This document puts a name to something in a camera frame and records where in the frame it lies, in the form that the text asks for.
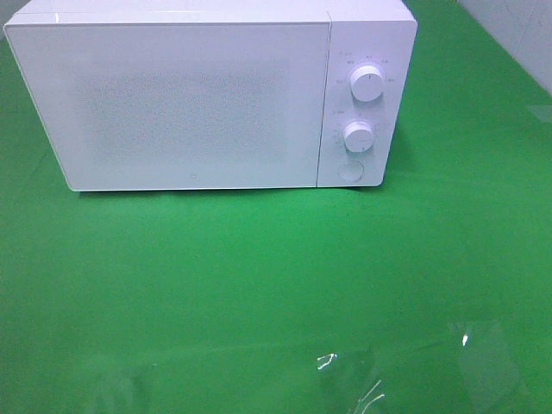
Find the round white door button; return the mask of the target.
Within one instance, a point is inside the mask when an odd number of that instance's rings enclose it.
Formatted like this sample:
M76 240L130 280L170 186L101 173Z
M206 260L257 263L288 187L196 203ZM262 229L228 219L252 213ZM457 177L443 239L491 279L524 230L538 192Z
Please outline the round white door button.
M338 168L338 175L341 179L348 182L360 180L364 173L364 166L358 161L350 161Z

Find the white round knob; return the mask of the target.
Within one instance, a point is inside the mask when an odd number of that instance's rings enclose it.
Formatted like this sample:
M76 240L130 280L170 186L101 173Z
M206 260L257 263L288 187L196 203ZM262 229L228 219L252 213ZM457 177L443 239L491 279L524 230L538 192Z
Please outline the white round knob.
M374 64L366 64L354 69L349 83L353 97L360 102L377 99L384 90L384 77Z
M343 140L349 152L366 152L374 143L373 129L366 122L351 122L343 130Z

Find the white microwave door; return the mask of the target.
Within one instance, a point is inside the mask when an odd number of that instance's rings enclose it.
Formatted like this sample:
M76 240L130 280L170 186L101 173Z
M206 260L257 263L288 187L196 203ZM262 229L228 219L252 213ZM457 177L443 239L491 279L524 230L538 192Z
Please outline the white microwave door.
M68 186L313 186L329 24L9 25Z

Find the green table cloth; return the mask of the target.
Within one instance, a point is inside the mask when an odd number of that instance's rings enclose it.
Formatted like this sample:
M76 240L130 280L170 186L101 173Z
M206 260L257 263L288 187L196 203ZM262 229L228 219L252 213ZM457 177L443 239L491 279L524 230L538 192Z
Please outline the green table cloth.
M2 412L550 412L551 96L409 7L366 189L70 191L3 43Z

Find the white microwave oven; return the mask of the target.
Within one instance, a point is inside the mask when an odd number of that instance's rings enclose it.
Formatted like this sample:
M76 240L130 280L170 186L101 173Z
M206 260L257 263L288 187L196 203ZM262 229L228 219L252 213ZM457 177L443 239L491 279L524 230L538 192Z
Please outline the white microwave oven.
M107 24L329 24L329 48L323 101L323 126L313 186L376 186L386 162L403 96L417 21L400 1L31 1L4 25ZM384 77L383 93L371 102L356 100L349 83L354 69L377 66ZM366 122L373 146L351 153L343 130ZM360 180L348 182L338 168L350 161L364 166Z

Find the white wall panel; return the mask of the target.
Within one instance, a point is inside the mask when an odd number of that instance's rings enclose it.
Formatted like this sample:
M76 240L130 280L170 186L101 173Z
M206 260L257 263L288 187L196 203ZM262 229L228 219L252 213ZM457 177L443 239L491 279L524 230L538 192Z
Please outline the white wall panel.
M546 92L551 92L549 0L462 1L461 6Z

